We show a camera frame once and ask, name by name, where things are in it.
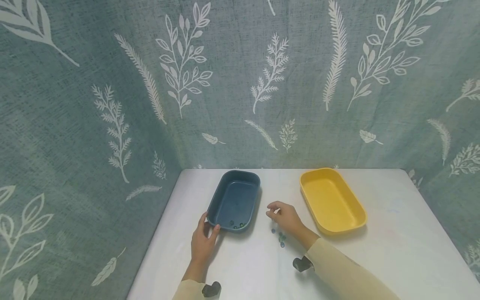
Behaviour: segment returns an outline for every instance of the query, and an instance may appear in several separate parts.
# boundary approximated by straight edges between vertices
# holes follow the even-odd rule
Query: white fern print
[[[92,86],[92,90],[97,97],[95,100],[96,108],[100,111],[107,110],[107,112],[102,113],[102,119],[115,125],[115,127],[107,128],[108,134],[118,140],[118,143],[114,141],[108,143],[113,150],[113,156],[108,159],[108,162],[115,168],[120,168],[123,180],[126,183],[130,183],[125,177],[125,172],[123,171],[123,167],[128,163],[128,160],[132,155],[131,150],[128,150],[124,155],[124,152],[132,141],[129,137],[123,139],[123,135],[127,133],[130,125],[125,123],[125,115],[121,113],[121,103],[113,100],[113,91],[109,85],[105,86],[103,92],[95,85]]]
[[[442,159],[444,160],[443,165],[445,165],[445,160],[447,159],[448,151],[450,150],[450,133],[445,125],[440,123],[439,120],[428,119],[427,122],[430,123],[440,134],[440,138],[442,139]]]
[[[263,77],[258,77],[258,85],[257,87],[252,86],[250,90],[252,91],[252,95],[255,98],[255,102],[253,104],[253,113],[255,113],[255,107],[257,106],[257,102],[264,102],[270,100],[272,95],[271,92],[278,91],[278,87],[272,86],[272,82],[281,82],[285,81],[285,77],[280,75],[285,71],[285,63],[288,61],[288,56],[285,55],[285,50],[288,47],[288,40],[284,38],[281,42],[278,38],[278,35],[275,33],[272,37],[272,43],[268,44],[268,55],[266,57],[266,61],[268,65],[272,68],[269,70],[267,67],[264,68],[264,76],[265,83]]]
[[[473,274],[480,279],[480,239],[477,240],[476,247],[468,245],[464,258]]]
[[[19,37],[52,46],[72,64],[77,67],[80,66],[53,43],[50,32],[50,19],[47,11],[40,1],[28,0],[26,2],[26,12],[28,13],[28,18],[23,13],[24,9],[22,0],[14,0],[13,3],[11,3],[10,0],[0,0],[0,7],[4,7],[8,10],[0,10],[0,23],[3,25],[3,27],[7,28],[9,31],[13,32]],[[20,26],[23,29],[10,27],[7,24]]]
[[[102,271],[100,271],[100,273],[98,273],[98,275],[95,277],[94,281],[92,282],[91,286],[97,286],[99,285],[100,283],[102,283],[105,279],[107,279],[110,274],[113,273],[113,271],[115,271],[115,267],[117,266],[117,260],[118,258],[120,257],[120,255],[123,254],[123,252],[125,251],[126,247],[123,248],[123,251],[117,256],[117,257],[112,257],[110,259],[110,261],[107,263],[107,265],[103,268]]]
[[[0,205],[5,203],[11,197],[14,191],[14,185],[4,186],[0,188]],[[15,247],[17,246],[20,239],[27,234],[41,230],[52,219],[53,214],[44,214],[42,216],[38,216],[43,209],[44,203],[45,195],[40,194],[37,197],[33,198],[25,206],[22,211],[22,224],[16,234],[14,234],[15,225],[13,218],[6,214],[0,214],[0,235],[3,237],[3,239],[5,240],[5,244],[8,247],[7,255],[4,256],[4,260],[0,269],[0,282],[8,273],[31,261],[37,255],[39,255],[40,252],[42,252],[47,240],[43,240],[28,247],[17,257],[13,265],[9,263],[12,254],[18,253],[18,250],[15,251]],[[25,243],[27,242],[23,241],[21,242],[21,245],[24,246]]]
[[[290,120],[285,126],[282,126],[282,131],[279,131],[280,140],[282,141],[283,147],[287,150],[295,143],[297,140],[297,135],[293,131],[293,125],[295,125],[295,119]]]
[[[470,100],[480,100],[480,79],[475,82],[475,87],[473,86],[474,82],[475,80],[473,79],[465,81],[462,87],[462,95],[447,106],[447,109],[445,110],[446,112],[448,112],[449,109],[451,109],[460,99],[468,98]]]
[[[154,161],[152,168],[154,170],[155,176],[157,176],[160,179],[166,179],[167,178],[167,172],[166,172],[166,167],[165,167],[165,162],[162,159],[158,158],[158,155],[154,154]]]
[[[272,3],[270,2],[270,0],[267,0],[267,1],[268,1],[268,6],[270,6],[270,10],[272,11],[272,15],[275,17],[275,12],[273,11]]]
[[[152,103],[156,117],[166,125],[167,122],[165,121],[163,108],[160,104],[160,99],[158,98],[155,80],[147,69],[147,66],[142,61],[140,56],[138,56],[138,54],[135,52],[133,47],[121,35],[115,33],[114,36],[119,42],[120,46],[125,50],[125,53],[128,55],[128,57],[133,61],[140,75],[143,77],[144,85],[147,89],[148,97],[150,98],[150,102]]]
[[[452,172],[448,177],[459,175],[460,172],[475,174],[475,172],[480,170],[480,167],[476,165],[480,165],[480,145],[474,147],[473,143],[471,143],[466,149],[462,148],[462,152],[456,155],[453,163],[450,165]]]
[[[260,134],[264,137],[264,139],[267,141],[267,143],[270,145],[270,147],[274,148],[275,150],[278,150],[275,146],[275,143],[273,142],[272,138],[270,135],[263,129],[262,127],[258,126],[251,120],[245,120],[248,124],[250,124],[252,127],[254,127]]]
[[[13,300],[29,300],[37,286],[38,275],[35,275],[30,279],[26,289],[24,283],[17,278],[13,284]]]
[[[420,188],[420,184],[421,182],[423,181],[423,177],[420,178],[418,181],[414,178],[415,176],[415,170],[412,169],[408,172],[408,177],[410,178],[410,180],[412,180],[413,184],[415,184],[415,186],[417,187],[417,189]]]
[[[408,47],[416,47],[423,44],[423,40],[419,38],[422,33],[430,28],[427,26],[417,26],[415,22],[422,16],[433,15],[441,9],[441,6],[436,5],[441,2],[448,2],[448,0],[434,0],[428,4],[429,0],[398,0],[398,4],[395,9],[395,13],[392,20],[386,24],[385,16],[378,14],[376,16],[377,26],[383,34],[383,38],[380,38],[377,34],[372,34],[367,37],[368,44],[363,43],[363,53],[358,64],[358,73],[360,80],[355,77],[350,78],[350,83],[353,86],[353,96],[348,105],[347,111],[350,106],[358,97],[365,97],[372,91],[369,90],[371,84],[365,84],[371,78],[376,79],[378,83],[384,85],[389,84],[390,79],[386,77],[386,73],[389,70],[394,70],[396,75],[406,75],[407,70],[405,67],[411,66],[420,60],[419,57],[411,56],[403,58],[405,50],[398,53],[395,58],[393,55],[386,56],[391,53],[397,45],[405,43]],[[413,7],[410,13],[410,17],[406,16],[409,8]]]
[[[328,111],[328,104],[332,101],[335,93],[335,87],[340,78],[343,64],[345,63],[345,55],[347,52],[347,32],[343,25],[343,15],[338,4],[333,1],[328,1],[328,14],[330,15],[330,24],[332,26],[333,48],[335,53],[330,64],[330,71],[328,72],[327,83],[324,89],[325,108]]]
[[[136,197],[140,195],[143,192],[158,192],[162,187],[161,186],[153,186],[153,185],[142,185],[141,187],[135,189],[133,192],[131,192],[125,201],[128,201],[132,199],[133,197]]]
[[[213,72],[203,71],[199,75],[198,67],[195,67],[191,73],[188,70],[184,70],[189,60],[194,60],[196,63],[204,63],[207,60],[205,56],[200,55],[204,47],[199,46],[195,48],[191,43],[193,39],[202,36],[203,31],[199,29],[206,27],[210,23],[210,19],[207,19],[209,12],[210,2],[202,7],[202,10],[200,10],[198,4],[195,2],[193,5],[195,27],[192,31],[190,31],[190,20],[188,18],[184,19],[183,16],[180,15],[179,25],[183,36],[183,43],[181,37],[179,38],[178,27],[173,28],[170,17],[165,15],[165,24],[167,25],[170,45],[161,38],[156,40],[163,50],[170,52],[172,55],[161,55],[160,60],[162,62],[160,65],[165,70],[165,78],[168,85],[174,90],[174,92],[168,91],[168,94],[177,101],[181,119],[183,118],[181,109],[192,103],[192,100],[188,99],[188,94],[185,90],[190,91],[192,94],[200,94],[202,91],[192,86],[194,83],[199,83],[201,86],[210,86],[207,79],[212,77]]]
[[[224,142],[219,141],[217,137],[212,136],[212,135],[209,135],[209,134],[207,134],[207,133],[202,133],[202,136],[203,136],[204,139],[206,139],[210,144],[213,144],[213,145],[215,145],[216,143],[220,143],[220,144],[224,144],[224,145],[226,144],[226,143],[224,143]]]
[[[368,131],[365,131],[365,130],[360,130],[360,137],[367,144],[375,141],[375,142],[379,143],[380,145],[383,145],[383,143],[377,141],[377,136],[375,134],[371,133],[371,132],[368,132]]]

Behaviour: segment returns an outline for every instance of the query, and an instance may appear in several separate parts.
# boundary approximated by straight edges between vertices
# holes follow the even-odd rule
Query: right hand
[[[295,207],[280,201],[275,201],[267,205],[267,208],[270,209],[270,211],[266,212],[267,216],[287,233],[295,236],[305,228]]]

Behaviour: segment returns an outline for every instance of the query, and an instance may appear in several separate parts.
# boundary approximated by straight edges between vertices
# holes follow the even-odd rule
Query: hand
[[[205,222],[207,213],[204,213],[198,221],[197,229],[192,235],[192,260],[188,265],[183,280],[191,279],[196,282],[203,282],[207,270],[208,260],[212,256],[215,248],[215,241],[220,232],[220,225],[215,225],[212,235],[208,237],[210,223]]]
[[[207,213],[204,213],[198,221],[197,229],[192,236],[192,261],[199,264],[207,264],[212,256],[215,241],[220,232],[220,225],[213,228],[212,235],[208,237],[211,228],[210,223],[205,222]]]
[[[295,207],[280,201],[275,201],[267,205],[270,211],[266,214],[274,220],[280,228],[291,234],[302,246],[308,250],[320,238],[318,234],[311,231],[300,220]]]

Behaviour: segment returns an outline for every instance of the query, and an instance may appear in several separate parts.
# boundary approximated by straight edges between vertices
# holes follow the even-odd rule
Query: table surface
[[[190,241],[227,169],[187,169],[175,185],[128,299],[171,299],[190,260]],[[265,214],[273,201],[294,205],[315,232],[300,192],[307,169],[247,169],[262,194],[243,234],[221,232],[206,282],[222,285],[222,300],[336,299],[313,271],[292,266],[305,250]],[[478,299],[480,285],[420,193],[399,169],[339,169],[368,214],[367,225],[344,236],[323,236],[380,278],[401,299]]]

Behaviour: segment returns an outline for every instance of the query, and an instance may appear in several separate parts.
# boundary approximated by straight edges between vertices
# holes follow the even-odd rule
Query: gray-green fabric backdrop
[[[125,298],[192,167],[403,168],[480,278],[479,15],[0,0],[0,298]]]

